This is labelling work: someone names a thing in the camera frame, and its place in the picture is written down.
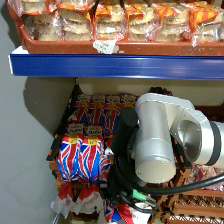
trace packaged food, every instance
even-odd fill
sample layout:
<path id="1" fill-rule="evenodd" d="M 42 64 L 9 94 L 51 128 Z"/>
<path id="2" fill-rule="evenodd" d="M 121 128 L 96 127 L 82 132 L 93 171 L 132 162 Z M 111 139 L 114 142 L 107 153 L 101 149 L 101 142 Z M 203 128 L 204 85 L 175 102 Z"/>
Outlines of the packaged food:
<path id="1" fill-rule="evenodd" d="M 121 94 L 121 108 L 131 107 L 135 108 L 136 95 L 124 93 Z"/>
<path id="2" fill-rule="evenodd" d="M 64 217 L 68 216 L 69 211 L 74 212 L 75 209 L 72 181 L 78 180 L 78 159 L 82 141 L 83 126 L 81 124 L 69 124 L 62 138 L 57 161 L 65 184 L 51 204 L 51 208 L 57 214 L 62 213 Z"/>
<path id="3" fill-rule="evenodd" d="M 200 42 L 219 41 L 219 29 L 223 24 L 224 10 L 205 1 L 183 5 L 190 10 L 192 45 L 196 46 Z"/>
<path id="4" fill-rule="evenodd" d="M 75 214 L 99 213 L 103 210 L 103 200 L 99 194 L 98 186 L 84 184 L 79 197 L 76 200 Z"/>
<path id="5" fill-rule="evenodd" d="M 127 18 L 127 39 L 133 41 L 153 40 L 158 28 L 158 16 L 153 8 L 143 0 L 125 0 L 125 15 Z"/>
<path id="6" fill-rule="evenodd" d="M 79 154 L 79 182 L 91 184 L 98 182 L 99 157 L 103 150 L 103 144 L 103 127 L 88 126 Z"/>
<path id="7" fill-rule="evenodd" d="M 89 95 L 86 94 L 78 95 L 74 105 L 74 112 L 68 118 L 69 123 L 87 124 L 90 99 L 91 96 Z"/>
<path id="8" fill-rule="evenodd" d="M 75 11 L 88 11 L 95 5 L 95 2 L 95 0 L 60 0 L 58 8 Z"/>
<path id="9" fill-rule="evenodd" d="M 92 40 L 92 15 L 90 11 L 60 10 L 65 41 Z"/>
<path id="10" fill-rule="evenodd" d="M 107 95 L 105 105 L 105 136 L 113 136 L 121 111 L 120 96 Z"/>
<path id="11" fill-rule="evenodd" d="M 119 0 L 100 1 L 95 13 L 96 40 L 125 38 L 125 16 Z"/>
<path id="12" fill-rule="evenodd" d="M 100 156 L 100 165 L 99 165 L 99 180 L 107 182 L 108 173 L 110 167 L 113 163 L 113 158 L 110 155 L 101 155 Z"/>
<path id="13" fill-rule="evenodd" d="M 89 105 L 89 124 L 104 125 L 105 95 L 93 95 Z"/>
<path id="14" fill-rule="evenodd" d="M 51 13 L 57 9 L 57 0 L 9 0 L 8 3 L 18 16 Z"/>
<path id="15" fill-rule="evenodd" d="M 40 41 L 61 41 L 62 29 L 58 12 L 33 17 L 34 39 Z"/>
<path id="16" fill-rule="evenodd" d="M 153 3 L 160 18 L 156 41 L 172 42 L 190 38 L 189 10 L 178 3 Z"/>

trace orange tray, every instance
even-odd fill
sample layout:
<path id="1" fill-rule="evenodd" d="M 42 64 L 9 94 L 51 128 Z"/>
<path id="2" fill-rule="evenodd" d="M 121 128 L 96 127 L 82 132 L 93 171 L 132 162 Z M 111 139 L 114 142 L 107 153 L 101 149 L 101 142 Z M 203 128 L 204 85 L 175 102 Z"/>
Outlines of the orange tray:
<path id="1" fill-rule="evenodd" d="M 93 41 L 38 41 L 26 31 L 23 19 L 8 5 L 20 42 L 31 54 L 98 54 Z M 201 43 L 193 47 L 190 42 L 127 42 L 119 41 L 117 54 L 122 55 L 172 55 L 172 56 L 224 56 L 224 42 Z"/>

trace union jack packaging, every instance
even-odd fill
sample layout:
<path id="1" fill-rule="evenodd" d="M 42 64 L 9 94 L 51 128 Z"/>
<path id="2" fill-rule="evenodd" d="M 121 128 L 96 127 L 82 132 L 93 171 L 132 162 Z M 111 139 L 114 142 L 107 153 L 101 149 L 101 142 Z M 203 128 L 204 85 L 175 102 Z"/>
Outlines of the union jack packaging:
<path id="1" fill-rule="evenodd" d="M 74 211 L 75 208 L 71 182 L 78 180 L 78 158 L 82 141 L 83 128 L 81 128 L 80 124 L 70 124 L 62 138 L 57 161 L 65 185 L 51 204 L 51 208 L 57 214 L 62 213 L 65 217 L 67 217 L 69 211 Z"/>
<path id="2" fill-rule="evenodd" d="M 121 108 L 135 108 L 136 96 L 134 94 L 121 94 Z"/>
<path id="3" fill-rule="evenodd" d="M 99 179 L 100 181 L 107 182 L 108 173 L 110 171 L 111 164 L 113 163 L 113 158 L 107 155 L 100 156 L 100 166 L 99 166 Z"/>
<path id="4" fill-rule="evenodd" d="M 88 110 L 91 96 L 80 94 L 74 105 L 74 112 L 69 117 L 69 123 L 82 123 L 87 124 Z"/>
<path id="5" fill-rule="evenodd" d="M 127 224 L 134 224 L 132 214 L 128 205 L 115 205 L 114 202 L 108 200 L 104 201 L 104 217 L 107 223 L 119 222 L 120 220 L 124 220 Z"/>
<path id="6" fill-rule="evenodd" d="M 89 105 L 89 124 L 103 126 L 105 98 L 105 95 L 93 95 L 91 97 Z"/>
<path id="7" fill-rule="evenodd" d="M 99 156 L 103 148 L 102 127 L 87 127 L 79 154 L 78 180 L 81 183 L 97 183 Z"/>
<path id="8" fill-rule="evenodd" d="M 105 105 L 105 136 L 112 136 L 116 128 L 118 117 L 120 115 L 121 102 L 120 96 L 107 95 Z"/>

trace black cable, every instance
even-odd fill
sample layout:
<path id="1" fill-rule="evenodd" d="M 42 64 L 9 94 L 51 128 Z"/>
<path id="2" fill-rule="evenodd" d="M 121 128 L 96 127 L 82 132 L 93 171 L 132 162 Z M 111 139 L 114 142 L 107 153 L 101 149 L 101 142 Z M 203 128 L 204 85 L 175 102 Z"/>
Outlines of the black cable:
<path id="1" fill-rule="evenodd" d="M 138 206 L 135 205 L 134 202 L 129 201 L 121 192 L 121 190 L 119 191 L 119 195 L 120 198 L 129 206 L 134 208 L 135 210 L 141 212 L 141 213 L 147 213 L 147 214 L 156 214 L 157 212 L 160 211 L 160 207 L 158 204 L 156 204 L 155 202 L 153 202 L 153 205 L 155 205 L 155 207 L 157 207 L 157 210 L 153 210 L 153 209 L 147 209 L 147 208 L 139 208 Z"/>
<path id="2" fill-rule="evenodd" d="M 136 183 L 133 183 L 129 181 L 123 173 L 120 171 L 119 163 L 118 163 L 118 155 L 115 155 L 115 165 L 116 165 L 116 172 L 118 172 L 119 175 L 119 181 L 122 183 L 124 182 L 126 186 L 132 187 L 133 189 L 136 189 L 140 192 L 151 194 L 151 195 L 172 195 L 172 194 L 178 194 L 185 191 L 191 191 L 198 188 L 207 187 L 213 184 L 217 184 L 219 182 L 224 181 L 224 174 L 218 175 L 216 177 L 209 178 L 207 180 L 199 181 L 192 184 L 182 185 L 179 187 L 171 187 L 171 188 L 145 188 L 141 187 Z"/>

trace price label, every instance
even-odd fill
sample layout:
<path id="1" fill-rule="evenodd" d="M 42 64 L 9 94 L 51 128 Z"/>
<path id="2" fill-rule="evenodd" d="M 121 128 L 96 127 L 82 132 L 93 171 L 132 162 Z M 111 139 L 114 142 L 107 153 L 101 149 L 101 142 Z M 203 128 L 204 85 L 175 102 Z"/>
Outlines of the price label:
<path id="1" fill-rule="evenodd" d="M 95 40 L 93 42 L 93 47 L 100 53 L 112 54 L 114 52 L 115 43 L 116 40 Z"/>

